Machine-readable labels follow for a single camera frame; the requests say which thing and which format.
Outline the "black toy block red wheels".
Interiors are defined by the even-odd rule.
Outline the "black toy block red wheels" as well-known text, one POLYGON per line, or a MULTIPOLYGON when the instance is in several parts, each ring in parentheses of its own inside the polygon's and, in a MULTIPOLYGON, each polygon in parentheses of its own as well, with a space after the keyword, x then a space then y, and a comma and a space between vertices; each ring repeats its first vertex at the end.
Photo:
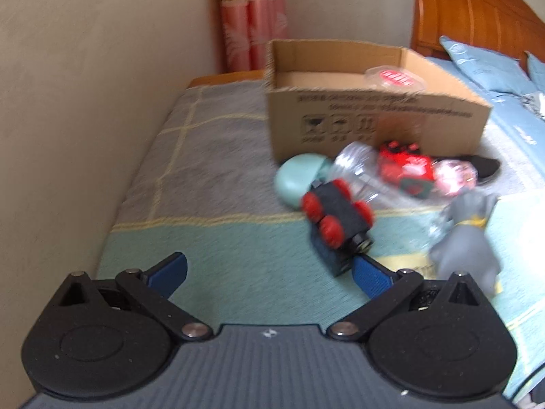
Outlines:
POLYGON ((310 242, 334 277, 349 271, 354 257, 369 251, 375 216, 370 204, 352 198, 345 180, 314 181, 301 198, 310 222, 310 242))

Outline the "grey figurine toy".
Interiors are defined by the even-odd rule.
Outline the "grey figurine toy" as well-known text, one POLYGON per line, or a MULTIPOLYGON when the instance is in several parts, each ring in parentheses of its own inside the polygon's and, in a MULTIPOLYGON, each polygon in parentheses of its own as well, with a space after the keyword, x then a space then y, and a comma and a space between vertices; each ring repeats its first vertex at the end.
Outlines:
POLYGON ((497 294, 502 265, 486 227, 499 196, 464 188, 443 210, 448 229, 429 251, 436 278, 448 279, 459 271, 469 273, 487 297, 497 294))

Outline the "red toy train block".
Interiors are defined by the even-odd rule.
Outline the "red toy train block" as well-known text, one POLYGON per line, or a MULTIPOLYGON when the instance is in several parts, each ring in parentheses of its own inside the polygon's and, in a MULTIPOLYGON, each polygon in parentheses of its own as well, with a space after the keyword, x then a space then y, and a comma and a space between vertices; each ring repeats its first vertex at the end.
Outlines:
POLYGON ((380 178, 415 198, 428 198, 435 184, 432 161, 418 144, 384 142, 378 155, 380 178))

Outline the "clear plastic jar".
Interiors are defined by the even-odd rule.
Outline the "clear plastic jar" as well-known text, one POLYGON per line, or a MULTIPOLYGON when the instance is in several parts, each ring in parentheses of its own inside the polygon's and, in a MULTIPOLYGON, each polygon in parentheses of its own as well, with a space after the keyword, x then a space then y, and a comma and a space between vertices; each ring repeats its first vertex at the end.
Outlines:
POLYGON ((380 178, 378 151, 355 141, 343 148, 335 157, 327 180, 344 180, 353 199, 364 200, 374 209, 415 209, 423 201, 409 196, 398 187, 380 178))

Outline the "pink keychain charm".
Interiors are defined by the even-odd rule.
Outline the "pink keychain charm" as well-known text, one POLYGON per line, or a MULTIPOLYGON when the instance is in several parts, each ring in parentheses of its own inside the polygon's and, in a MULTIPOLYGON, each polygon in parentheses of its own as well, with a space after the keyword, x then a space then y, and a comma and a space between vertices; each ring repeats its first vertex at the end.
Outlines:
POLYGON ((435 188, 444 197, 457 196, 464 188, 477 186, 478 172, 470 162, 440 160, 432 164, 435 188))

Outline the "mint green oval case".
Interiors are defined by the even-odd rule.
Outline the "mint green oval case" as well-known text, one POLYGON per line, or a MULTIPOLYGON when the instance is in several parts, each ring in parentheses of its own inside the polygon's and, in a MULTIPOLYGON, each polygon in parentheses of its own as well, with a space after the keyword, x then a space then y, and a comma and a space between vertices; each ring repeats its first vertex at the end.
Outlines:
POLYGON ((274 176, 274 192, 284 205, 299 210, 302 197, 312 183, 327 177, 332 161, 315 153, 296 155, 278 168, 274 176))

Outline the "black glossy case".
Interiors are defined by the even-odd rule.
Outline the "black glossy case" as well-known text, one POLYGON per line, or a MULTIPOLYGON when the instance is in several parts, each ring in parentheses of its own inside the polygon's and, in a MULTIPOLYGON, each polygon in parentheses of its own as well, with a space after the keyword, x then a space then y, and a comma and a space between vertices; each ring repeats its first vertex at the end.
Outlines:
POLYGON ((479 155, 460 155, 450 157, 450 160, 470 163, 477 171, 477 185, 484 185, 498 175, 501 171, 500 160, 479 155))

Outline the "clear round box red label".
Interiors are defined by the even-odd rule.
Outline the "clear round box red label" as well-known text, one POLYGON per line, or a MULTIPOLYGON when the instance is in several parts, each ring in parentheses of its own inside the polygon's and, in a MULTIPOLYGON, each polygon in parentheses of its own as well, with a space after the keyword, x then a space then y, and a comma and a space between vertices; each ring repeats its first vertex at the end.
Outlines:
POLYGON ((395 93, 425 91, 427 84, 421 77, 404 67, 380 65, 364 73, 364 82, 369 89, 395 93))

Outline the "yellow paper card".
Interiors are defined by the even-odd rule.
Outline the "yellow paper card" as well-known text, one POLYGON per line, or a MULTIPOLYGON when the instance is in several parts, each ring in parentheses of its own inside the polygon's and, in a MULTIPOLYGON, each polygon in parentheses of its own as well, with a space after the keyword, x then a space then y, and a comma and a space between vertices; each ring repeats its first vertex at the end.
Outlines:
POLYGON ((384 256, 377 259, 380 264, 391 271, 410 269, 417 271, 425 279, 435 280, 436 270, 426 253, 409 253, 394 256, 384 256))

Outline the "grey green checked mat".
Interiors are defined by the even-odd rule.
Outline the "grey green checked mat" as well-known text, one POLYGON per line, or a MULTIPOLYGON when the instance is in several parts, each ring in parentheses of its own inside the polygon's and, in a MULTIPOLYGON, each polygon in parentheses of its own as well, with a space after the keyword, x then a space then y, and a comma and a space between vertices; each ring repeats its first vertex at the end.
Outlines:
MULTIPOLYGON (((479 152, 502 163, 486 186, 500 197, 487 235, 502 262, 493 304, 518 350, 513 392, 544 376, 544 181, 494 122, 479 152)), ((325 327, 362 306, 352 277, 333 277, 316 255, 305 216, 280 202, 275 172, 259 82, 187 90, 118 211, 100 276, 180 251, 188 279, 174 302, 214 327, 325 327)))

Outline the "open cardboard box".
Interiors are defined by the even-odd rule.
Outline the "open cardboard box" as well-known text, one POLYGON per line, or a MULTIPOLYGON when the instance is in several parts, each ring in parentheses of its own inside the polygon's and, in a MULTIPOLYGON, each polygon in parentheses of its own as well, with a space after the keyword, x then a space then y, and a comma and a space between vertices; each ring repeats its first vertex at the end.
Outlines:
POLYGON ((267 46, 265 93, 271 152, 283 162, 302 153, 335 157, 360 141, 416 143, 431 156, 471 154, 492 106, 461 79, 404 48, 340 40, 274 40, 267 46), (366 70, 404 67, 425 91, 369 89, 366 70))

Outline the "blue pillow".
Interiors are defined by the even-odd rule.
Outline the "blue pillow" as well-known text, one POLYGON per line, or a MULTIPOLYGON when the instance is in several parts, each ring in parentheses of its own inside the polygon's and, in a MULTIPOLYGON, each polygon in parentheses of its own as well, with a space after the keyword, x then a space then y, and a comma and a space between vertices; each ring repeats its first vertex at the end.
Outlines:
POLYGON ((523 96, 538 90, 519 62, 509 56, 444 35, 439 41, 457 68, 486 91, 523 96))
POLYGON ((540 61, 532 53, 526 51, 528 74, 538 88, 538 91, 545 92, 545 63, 540 61))

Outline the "wooden bed headboard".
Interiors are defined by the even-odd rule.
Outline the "wooden bed headboard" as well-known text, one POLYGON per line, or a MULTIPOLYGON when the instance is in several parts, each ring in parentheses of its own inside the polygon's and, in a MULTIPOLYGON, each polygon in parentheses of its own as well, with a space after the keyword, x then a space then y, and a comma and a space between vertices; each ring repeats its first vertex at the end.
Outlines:
POLYGON ((527 53, 544 60, 544 22, 524 0, 415 0, 411 48, 446 58, 442 36, 510 56, 523 69, 527 53))

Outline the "pink curtain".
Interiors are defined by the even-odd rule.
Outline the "pink curtain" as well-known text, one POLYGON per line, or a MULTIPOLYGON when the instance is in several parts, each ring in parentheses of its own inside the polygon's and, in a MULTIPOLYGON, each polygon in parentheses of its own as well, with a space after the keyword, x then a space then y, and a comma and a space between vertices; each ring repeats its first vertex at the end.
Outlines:
POLYGON ((220 0, 220 5, 228 70, 265 67, 267 43, 288 37, 285 0, 220 0))

